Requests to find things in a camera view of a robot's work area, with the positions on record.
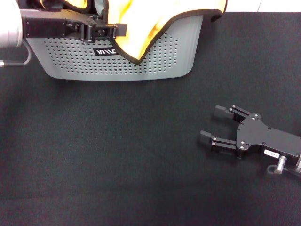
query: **metal pin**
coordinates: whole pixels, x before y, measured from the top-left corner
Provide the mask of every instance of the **metal pin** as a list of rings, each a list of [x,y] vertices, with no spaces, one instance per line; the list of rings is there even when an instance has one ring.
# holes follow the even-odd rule
[[[276,174],[282,174],[285,162],[286,162],[286,157],[285,156],[281,156],[279,158],[279,162],[278,162],[277,168],[274,170],[274,173],[276,173]]]

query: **white wall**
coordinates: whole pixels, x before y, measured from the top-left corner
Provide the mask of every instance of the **white wall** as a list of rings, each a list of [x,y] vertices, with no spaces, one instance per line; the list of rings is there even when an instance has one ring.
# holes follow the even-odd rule
[[[228,0],[227,12],[301,12],[301,0]]]

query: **gray perforated basket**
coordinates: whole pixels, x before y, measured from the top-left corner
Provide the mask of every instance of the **gray perforated basket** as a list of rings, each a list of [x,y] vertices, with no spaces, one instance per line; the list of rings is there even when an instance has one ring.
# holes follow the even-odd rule
[[[130,81],[186,75],[193,66],[203,16],[175,21],[136,66],[120,55],[96,56],[108,40],[27,39],[47,74],[57,79]]]

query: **printed logo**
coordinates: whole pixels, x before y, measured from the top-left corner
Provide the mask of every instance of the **printed logo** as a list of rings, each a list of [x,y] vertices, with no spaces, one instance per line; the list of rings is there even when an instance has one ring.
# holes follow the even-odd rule
[[[95,56],[113,56],[113,55],[119,55],[116,52],[116,49],[114,49],[113,47],[109,47],[109,48],[94,48],[94,53]]]

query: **black fabric edge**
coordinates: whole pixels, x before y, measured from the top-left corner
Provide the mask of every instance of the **black fabric edge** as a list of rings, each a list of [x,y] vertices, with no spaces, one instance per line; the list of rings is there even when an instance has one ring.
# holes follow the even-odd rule
[[[226,0],[226,5],[225,5],[225,8],[224,8],[224,12],[223,12],[223,13],[226,12],[227,6],[228,6],[228,0]]]
[[[108,23],[108,13],[109,13],[109,0],[103,0],[103,6],[104,6],[104,22]],[[141,62],[145,59],[145,56],[148,54],[151,47],[155,44],[155,42],[168,30],[168,28],[173,24],[175,21],[179,19],[183,19],[190,16],[199,16],[199,15],[206,15],[206,14],[213,14],[214,16],[221,17],[222,12],[219,9],[198,9],[198,10],[192,10],[188,12],[184,12],[181,14],[178,14],[174,17],[172,17],[159,31],[159,33],[152,39],[148,47],[146,48],[144,54],[140,58],[140,60],[130,56],[127,54],[123,49],[116,43],[114,39],[109,40],[111,45],[115,48],[116,52],[118,52],[122,57],[124,57],[126,60],[130,61],[131,63],[135,65],[141,64]]]
[[[103,22],[105,24],[108,23],[109,7],[109,0],[103,0]]]

